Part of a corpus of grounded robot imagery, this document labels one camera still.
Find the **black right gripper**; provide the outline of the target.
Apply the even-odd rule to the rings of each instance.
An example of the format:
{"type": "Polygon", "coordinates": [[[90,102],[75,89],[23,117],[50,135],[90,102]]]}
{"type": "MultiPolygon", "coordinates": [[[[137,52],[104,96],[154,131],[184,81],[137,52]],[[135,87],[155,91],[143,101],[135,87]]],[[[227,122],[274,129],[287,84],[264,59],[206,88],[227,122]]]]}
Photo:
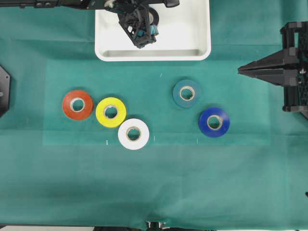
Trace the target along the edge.
{"type": "Polygon", "coordinates": [[[238,73],[284,86],[285,112],[308,112],[308,23],[289,22],[280,29],[284,49],[241,66],[238,73]]]}

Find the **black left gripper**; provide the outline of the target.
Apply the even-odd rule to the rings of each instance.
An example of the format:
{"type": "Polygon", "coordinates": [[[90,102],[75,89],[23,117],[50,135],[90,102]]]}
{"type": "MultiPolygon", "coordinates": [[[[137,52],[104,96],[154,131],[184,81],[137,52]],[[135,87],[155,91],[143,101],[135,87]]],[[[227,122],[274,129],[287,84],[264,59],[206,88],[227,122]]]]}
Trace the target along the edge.
{"type": "Polygon", "coordinates": [[[133,45],[139,49],[156,42],[157,25],[150,24],[149,5],[179,6],[179,0],[105,0],[103,8],[117,13],[119,24],[133,45]]]}

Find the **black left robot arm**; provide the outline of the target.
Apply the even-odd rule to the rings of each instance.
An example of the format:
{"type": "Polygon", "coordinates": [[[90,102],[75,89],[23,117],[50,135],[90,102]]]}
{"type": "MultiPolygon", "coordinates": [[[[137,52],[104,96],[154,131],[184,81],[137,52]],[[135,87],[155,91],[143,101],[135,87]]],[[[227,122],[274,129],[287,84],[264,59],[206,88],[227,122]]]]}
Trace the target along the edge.
{"type": "Polygon", "coordinates": [[[117,14],[119,24],[138,49],[156,42],[159,14],[151,7],[163,4],[166,8],[180,5],[178,0],[2,0],[4,7],[33,7],[47,9],[69,7],[79,10],[106,10],[117,14]]]}

